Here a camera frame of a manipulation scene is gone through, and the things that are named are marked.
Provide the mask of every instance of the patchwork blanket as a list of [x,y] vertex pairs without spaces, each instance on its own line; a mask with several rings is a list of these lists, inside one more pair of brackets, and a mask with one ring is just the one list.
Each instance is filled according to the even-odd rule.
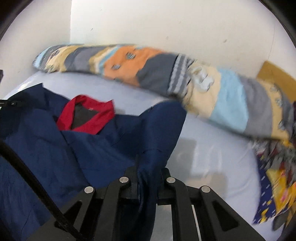
[[282,213],[295,201],[296,116],[276,85],[137,45],[57,45],[44,50],[33,65],[49,73],[99,74],[174,97],[188,111],[256,138],[261,200],[254,223]]

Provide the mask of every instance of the silver screw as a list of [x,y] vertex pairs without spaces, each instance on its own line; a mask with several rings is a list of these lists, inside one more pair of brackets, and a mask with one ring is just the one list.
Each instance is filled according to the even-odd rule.
[[84,189],[84,192],[85,193],[92,193],[94,191],[94,188],[93,187],[86,187],[85,189]]
[[205,192],[205,193],[208,193],[208,192],[211,191],[211,188],[209,188],[208,186],[203,186],[202,191]]
[[121,177],[121,178],[119,179],[119,181],[120,181],[121,183],[127,183],[127,182],[128,182],[128,177]]
[[173,177],[168,177],[168,178],[167,178],[167,182],[168,182],[168,183],[174,183],[175,181],[176,181],[176,179],[173,178]]

